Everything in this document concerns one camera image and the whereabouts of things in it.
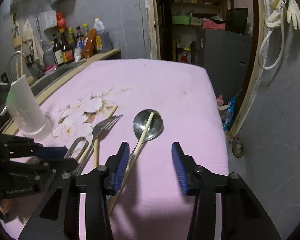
wooden door frame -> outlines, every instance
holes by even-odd
[[[249,65],[247,68],[247,74],[244,80],[241,93],[236,100],[237,111],[235,113],[235,119],[231,129],[226,132],[226,136],[229,139],[233,139],[237,136],[248,112],[251,108],[255,95],[257,93],[263,70],[258,63],[257,52],[260,49],[263,38],[267,33],[265,26],[265,19],[270,15],[268,4],[269,0],[252,0],[253,3],[253,37],[250,53]],[[158,59],[160,50],[158,49],[157,38],[155,33],[155,16],[154,16],[154,0],[146,0],[147,8],[147,22],[149,27],[149,47],[150,55],[152,59]]]

blue gripper pad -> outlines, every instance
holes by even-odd
[[[34,156],[41,160],[48,159],[63,159],[68,149],[66,146],[63,147],[38,147],[34,152]]]
[[[130,147],[127,142],[123,142],[120,146],[118,154],[122,154],[121,159],[119,161],[119,165],[114,174],[114,192],[117,194],[119,189],[121,188],[123,177],[128,165]]]
[[[174,169],[176,171],[176,175],[178,178],[179,186],[183,192],[184,195],[188,195],[189,187],[187,183],[187,174],[186,170],[183,166],[183,163],[181,161],[181,156],[184,155],[180,144],[178,142],[175,142],[172,144],[171,147],[171,156],[172,161],[174,165]]]

wooden countertop edge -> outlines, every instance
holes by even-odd
[[[79,67],[76,67],[74,70],[70,71],[66,75],[64,75],[62,78],[60,78],[58,81],[53,83],[50,87],[48,87],[41,95],[39,95],[36,100],[39,104],[39,106],[49,98],[58,88],[60,88],[62,85],[64,85],[66,82],[68,82],[71,78],[73,78],[75,75],[77,75],[79,72],[84,70],[87,66],[89,66],[91,63],[103,60],[111,57],[112,55],[120,52],[120,49],[113,49],[106,53],[100,53],[93,55],[91,58],[88,58],[85,63],[80,65]],[[4,134],[11,134],[15,135],[19,130],[18,124],[14,122],[13,120],[7,124],[7,126],[3,129],[2,133]]]

red label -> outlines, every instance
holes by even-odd
[[[72,50],[65,51],[65,55],[66,55],[67,61],[70,61],[70,60],[74,59]]]

green box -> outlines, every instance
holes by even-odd
[[[190,17],[189,16],[172,16],[172,23],[173,24],[189,25],[190,24]]]

